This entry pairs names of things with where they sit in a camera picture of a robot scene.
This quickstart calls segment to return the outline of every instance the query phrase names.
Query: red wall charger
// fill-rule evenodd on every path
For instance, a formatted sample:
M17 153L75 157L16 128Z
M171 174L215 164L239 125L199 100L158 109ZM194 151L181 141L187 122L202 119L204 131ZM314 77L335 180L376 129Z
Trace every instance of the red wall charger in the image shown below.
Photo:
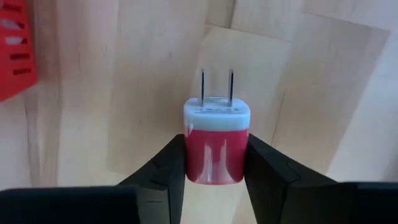
M244 156L251 112L242 100L233 98L234 72L230 71L229 97L204 97L184 105L187 177L208 185L235 184L243 179Z
M0 0L0 101L36 83L34 51L24 0Z

